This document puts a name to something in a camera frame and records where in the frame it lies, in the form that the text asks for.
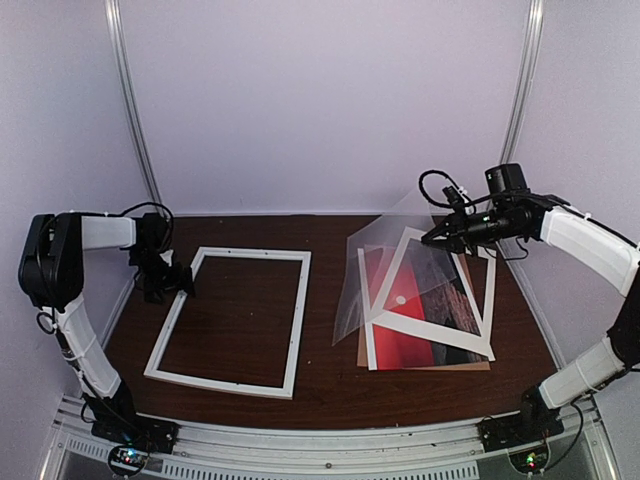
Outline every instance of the wooden table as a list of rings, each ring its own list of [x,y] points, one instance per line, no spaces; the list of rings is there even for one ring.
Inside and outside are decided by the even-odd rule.
[[[176,219],[173,246],[179,260],[186,264],[199,246],[312,252],[294,399],[212,392],[145,378],[145,365],[173,296],[168,296],[164,305],[150,305],[143,302],[140,292],[134,291],[111,337],[107,355],[131,388],[138,410],[180,420],[241,427],[352,429],[432,424],[518,409],[521,393],[553,373],[555,367],[502,260],[497,266],[492,333],[497,360],[490,371],[369,372],[356,367],[357,333],[331,346],[344,276],[345,242],[372,218]],[[283,321],[277,308],[287,308],[294,288],[287,282],[290,283],[290,270],[295,266],[281,265],[255,275],[255,278],[273,275],[268,286],[264,281],[251,280],[248,269],[260,269],[256,264],[221,262],[215,267],[203,267],[198,275],[198,297],[188,300],[162,368],[219,380],[277,385],[284,369],[283,341],[287,341],[291,326],[290,320]],[[478,261],[469,261],[476,289],[484,285],[483,268]],[[207,273],[212,270],[224,275]],[[282,285],[281,294],[276,293],[276,297],[274,283]],[[251,296],[252,305],[256,305],[255,300],[264,305],[262,311],[249,312],[260,322],[242,320],[252,317],[243,311],[243,295]],[[280,307],[274,311],[270,301]],[[221,319],[214,321],[214,316]]]

